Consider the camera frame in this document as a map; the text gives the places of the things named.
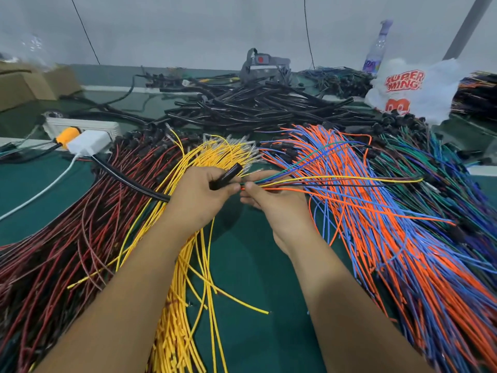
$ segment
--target hand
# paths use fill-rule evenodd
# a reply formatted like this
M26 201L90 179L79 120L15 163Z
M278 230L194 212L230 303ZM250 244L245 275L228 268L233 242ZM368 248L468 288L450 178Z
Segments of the hand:
M265 170L248 175L245 189L240 193L240 201L264 212L273 229L274 241L289 255L290 250L298 246L300 241L316 233L316 227L309 213L305 194L290 190L267 191L253 183L275 174L278 171Z
M216 191L209 188L209 182L225 172L213 167L189 168L179 180L161 219L167 220L185 238L202 229L221 210L226 200L240 191L238 183L230 183ZM235 177L233 181L239 182L240 178Z

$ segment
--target white charger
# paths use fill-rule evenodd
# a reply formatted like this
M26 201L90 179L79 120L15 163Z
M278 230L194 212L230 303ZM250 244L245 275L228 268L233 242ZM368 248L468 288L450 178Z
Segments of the white charger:
M110 142L106 131L86 130L67 143L67 149L75 156L93 156L104 150Z

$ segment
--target cardboard box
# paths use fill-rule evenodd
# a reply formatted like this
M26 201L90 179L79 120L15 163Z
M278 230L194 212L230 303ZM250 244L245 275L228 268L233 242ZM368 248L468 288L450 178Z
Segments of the cardboard box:
M0 111L32 100L58 100L81 91L69 66L42 72L25 63L0 62Z

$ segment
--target left hand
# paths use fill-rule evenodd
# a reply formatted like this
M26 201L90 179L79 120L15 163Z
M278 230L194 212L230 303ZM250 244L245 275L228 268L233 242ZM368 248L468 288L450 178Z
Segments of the left hand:
M189 168L179 180L161 219L185 238L202 229L221 210L226 200L240 191L239 183L230 183L215 191L209 188L209 182L225 172L214 167ZM233 181L240 182L240 178L235 177Z

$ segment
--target plastic bottle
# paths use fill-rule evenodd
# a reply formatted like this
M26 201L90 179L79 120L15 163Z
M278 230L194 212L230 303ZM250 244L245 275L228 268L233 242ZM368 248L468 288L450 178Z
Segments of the plastic bottle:
M383 60L383 56L385 55L385 50L387 49L386 43L388 30L393 23L394 21L392 19L381 21L382 27L380 30L380 35L378 35L376 42L373 43L368 55L366 56L366 61L364 62L364 66L362 67L363 72L368 72L372 75L376 75L378 73L381 61Z

